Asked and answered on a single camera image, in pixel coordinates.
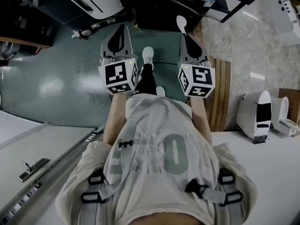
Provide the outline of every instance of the backpack strap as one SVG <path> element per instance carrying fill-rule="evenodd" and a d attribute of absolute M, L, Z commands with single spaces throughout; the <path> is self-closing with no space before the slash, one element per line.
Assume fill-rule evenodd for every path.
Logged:
<path fill-rule="evenodd" d="M 90 186 L 81 196 L 82 204 L 80 210 L 80 224 L 82 225 L 111 224 L 111 221 L 106 219 L 107 214 L 109 213 L 108 209 L 110 208 L 108 203 L 112 203 L 112 199 L 109 198 L 111 198 L 119 190 L 120 186 L 129 174 L 132 164 L 132 145 L 134 144 L 133 139 L 137 121 L 134 115 L 132 115 L 132 117 L 133 119 L 128 121 L 125 131 L 122 132 L 123 136 L 118 139 L 117 149 L 120 150 L 121 154 L 122 173 L 118 175 L 119 177 L 112 184 L 108 184 L 106 181 L 103 169 L 99 169 L 92 173 L 89 177 Z"/>
<path fill-rule="evenodd" d="M 194 192 L 200 199 L 214 203 L 215 225 L 242 225 L 244 222 L 241 210 L 243 195 L 236 188 L 233 172 L 227 168 L 221 168 L 218 180 L 217 190 L 214 190 L 192 179 L 186 186 L 185 192 Z"/>
<path fill-rule="evenodd" d="M 100 213 L 102 218 L 105 218 L 106 204 L 105 200 L 99 195 L 98 190 L 104 185 L 103 169 L 98 169 L 89 177 L 89 188 L 81 195 L 81 210 L 80 210 L 80 224 L 95 225 L 97 220 L 97 210 L 101 206 Z M 98 224 L 107 224 L 105 219 L 99 219 Z"/>
<path fill-rule="evenodd" d="M 216 205 L 216 217 L 220 217 L 217 225 L 242 225 L 244 222 L 241 210 L 242 193 L 237 189 L 235 176 L 227 168 L 219 171 L 219 189 L 226 193 L 225 202 Z"/>

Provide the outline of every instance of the black plastic buckle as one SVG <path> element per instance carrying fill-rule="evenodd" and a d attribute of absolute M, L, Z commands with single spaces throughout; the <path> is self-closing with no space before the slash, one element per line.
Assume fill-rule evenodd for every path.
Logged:
<path fill-rule="evenodd" d="M 101 180 L 100 181 L 92 181 L 93 178 L 96 178 L 96 177 L 101 177 Z M 93 172 L 91 174 L 91 176 L 89 177 L 89 184 L 90 185 L 96 185 L 96 184 L 101 184 L 104 182 L 104 174 L 103 174 L 103 169 L 98 169 L 96 170 L 95 172 Z"/>
<path fill-rule="evenodd" d="M 240 195 L 240 197 L 238 199 L 235 199 L 233 201 L 228 201 L 228 197 L 229 196 L 234 196 L 234 195 Z M 226 194 L 226 198 L 225 198 L 225 202 L 223 204 L 220 204 L 222 207 L 229 205 L 229 204 L 233 204 L 233 203 L 239 203 L 241 202 L 243 199 L 243 194 L 240 191 L 237 192 L 233 192 L 233 193 L 227 193 Z"/>
<path fill-rule="evenodd" d="M 186 193 L 196 193 L 196 195 L 202 199 L 203 193 L 206 188 L 208 188 L 208 185 L 200 185 L 197 180 L 194 178 L 192 179 L 186 186 L 186 189 L 184 190 Z"/>
<path fill-rule="evenodd" d="M 86 200 L 86 199 L 84 199 L 84 196 L 87 196 L 87 195 L 97 195 L 97 199 Z M 83 194 L 81 194 L 81 201 L 82 201 L 82 203 L 105 203 L 105 199 L 102 200 L 99 192 L 83 193 Z"/>
<path fill-rule="evenodd" d="M 124 145 L 124 148 L 126 148 L 127 145 L 132 146 L 132 140 L 130 140 L 128 142 L 119 142 L 119 148 L 121 148 L 122 145 Z"/>
<path fill-rule="evenodd" d="M 230 180 L 230 181 L 224 181 L 225 177 L 232 177 L 232 180 Z M 221 168 L 220 171 L 219 171 L 219 182 L 220 182 L 221 185 L 235 183 L 235 176 L 234 176 L 233 172 L 231 172 L 227 168 Z"/>

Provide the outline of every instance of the leg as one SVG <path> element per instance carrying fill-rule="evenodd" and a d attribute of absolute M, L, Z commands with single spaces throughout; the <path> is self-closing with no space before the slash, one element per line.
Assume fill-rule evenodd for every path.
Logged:
<path fill-rule="evenodd" d="M 156 95 L 156 84 L 152 74 L 152 64 L 144 64 L 143 70 L 139 76 L 139 83 L 131 96 L 140 93 L 148 93 Z"/>

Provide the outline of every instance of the white spoon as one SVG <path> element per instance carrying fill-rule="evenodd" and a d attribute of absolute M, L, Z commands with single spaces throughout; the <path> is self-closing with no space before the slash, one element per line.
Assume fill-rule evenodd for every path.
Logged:
<path fill-rule="evenodd" d="M 186 34 L 186 31 L 185 31 L 185 29 L 184 29 L 185 26 L 187 25 L 186 19 L 185 19 L 183 16 L 177 16 L 177 17 L 176 17 L 176 22 L 177 22 L 177 26 L 179 27 L 180 31 L 181 31 L 183 34 L 187 35 L 187 34 Z"/>

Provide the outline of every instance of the wooden plank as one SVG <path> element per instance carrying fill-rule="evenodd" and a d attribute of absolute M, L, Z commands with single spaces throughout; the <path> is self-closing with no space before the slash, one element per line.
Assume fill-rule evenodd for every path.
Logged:
<path fill-rule="evenodd" d="M 0 28 L 0 41 L 41 48 L 49 48 L 53 45 L 53 38 L 50 36 L 12 26 Z"/>
<path fill-rule="evenodd" d="M 212 114 L 211 114 L 211 121 L 210 121 L 210 130 L 212 132 L 214 132 L 216 128 L 216 120 L 217 120 L 218 104 L 219 104 L 219 96 L 220 96 L 220 80 L 221 80 L 221 60 L 216 59 L 216 87 L 215 87 L 214 102 L 212 106 Z"/>
<path fill-rule="evenodd" d="M 216 60 L 210 56 L 210 65 L 212 68 L 216 67 Z M 211 120 L 211 113 L 212 113 L 212 106 L 214 102 L 214 90 L 209 94 L 209 96 L 205 99 L 205 111 L 206 111 L 206 116 L 208 120 L 208 124 L 210 124 Z"/>
<path fill-rule="evenodd" d="M 229 95 L 230 95 L 230 81 L 231 81 L 231 63 L 226 61 L 225 97 L 224 97 L 224 106 L 223 106 L 223 112 L 222 112 L 220 132 L 224 131 L 225 124 L 226 124 L 228 103 L 229 103 Z"/>
<path fill-rule="evenodd" d="M 225 97 L 225 84 L 226 84 L 226 61 L 221 60 L 221 79 L 220 79 L 220 94 L 219 94 L 219 103 L 217 107 L 217 118 L 215 131 L 220 131 L 221 119 L 224 106 L 224 97 Z"/>

